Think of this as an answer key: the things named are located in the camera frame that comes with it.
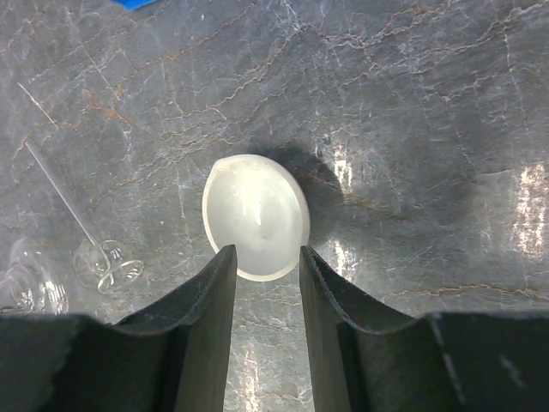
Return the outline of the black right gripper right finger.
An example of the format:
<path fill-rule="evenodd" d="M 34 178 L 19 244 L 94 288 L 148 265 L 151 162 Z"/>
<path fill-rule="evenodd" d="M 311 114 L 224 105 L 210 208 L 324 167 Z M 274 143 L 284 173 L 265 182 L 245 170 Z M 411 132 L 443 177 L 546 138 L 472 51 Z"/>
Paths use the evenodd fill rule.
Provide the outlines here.
<path fill-rule="evenodd" d="M 315 409 L 418 410 L 418 319 L 357 288 L 309 246 L 299 286 Z"/>

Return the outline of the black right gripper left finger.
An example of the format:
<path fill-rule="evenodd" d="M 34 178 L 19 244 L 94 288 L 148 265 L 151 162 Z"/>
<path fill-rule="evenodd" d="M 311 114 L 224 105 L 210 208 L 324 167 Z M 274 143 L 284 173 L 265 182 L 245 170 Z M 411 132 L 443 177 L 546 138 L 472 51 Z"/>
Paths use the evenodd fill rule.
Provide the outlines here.
<path fill-rule="evenodd" d="M 237 266 L 236 246 L 224 246 L 197 275 L 118 323 L 167 338 L 161 411 L 223 410 Z"/>

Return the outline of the clear glass flask stopper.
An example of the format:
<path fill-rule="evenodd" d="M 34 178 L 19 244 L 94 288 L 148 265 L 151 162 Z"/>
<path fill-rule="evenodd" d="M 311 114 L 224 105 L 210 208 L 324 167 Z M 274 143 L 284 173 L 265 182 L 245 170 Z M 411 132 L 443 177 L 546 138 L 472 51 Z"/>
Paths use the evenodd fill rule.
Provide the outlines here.
<path fill-rule="evenodd" d="M 144 262 L 117 240 L 93 244 L 83 240 L 73 251 L 72 263 L 79 282 L 102 294 L 118 292 L 140 277 Z"/>

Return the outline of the white ceramic evaporating dish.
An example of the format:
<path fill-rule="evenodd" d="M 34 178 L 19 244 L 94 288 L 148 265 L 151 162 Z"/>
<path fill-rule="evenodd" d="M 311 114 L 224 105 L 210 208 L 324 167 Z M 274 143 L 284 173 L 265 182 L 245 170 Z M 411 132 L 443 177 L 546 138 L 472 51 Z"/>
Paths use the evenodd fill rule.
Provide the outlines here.
<path fill-rule="evenodd" d="M 235 245 L 237 275 L 253 282 L 289 274 L 311 233 L 298 181 L 280 163 L 257 154 L 213 164 L 202 193 L 202 219 L 214 251 Z"/>

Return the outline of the clear glass flask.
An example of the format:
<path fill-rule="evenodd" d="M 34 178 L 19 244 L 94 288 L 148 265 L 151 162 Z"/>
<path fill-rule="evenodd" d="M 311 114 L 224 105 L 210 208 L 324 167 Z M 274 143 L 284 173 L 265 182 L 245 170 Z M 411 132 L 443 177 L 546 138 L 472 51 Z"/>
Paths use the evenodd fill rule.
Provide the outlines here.
<path fill-rule="evenodd" d="M 63 272 L 41 239 L 18 239 L 9 250 L 7 268 L 1 271 L 1 313 L 65 314 L 69 294 Z"/>

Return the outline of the blue plastic compartment bin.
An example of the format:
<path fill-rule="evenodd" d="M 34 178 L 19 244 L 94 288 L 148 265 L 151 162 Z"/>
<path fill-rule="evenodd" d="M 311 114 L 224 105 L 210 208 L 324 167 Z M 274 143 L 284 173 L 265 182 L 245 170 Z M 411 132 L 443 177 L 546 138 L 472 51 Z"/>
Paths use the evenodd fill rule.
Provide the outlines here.
<path fill-rule="evenodd" d="M 134 11 L 145 7 L 151 3 L 156 3 L 158 0 L 113 0 L 114 3 L 120 4 L 128 11 Z"/>

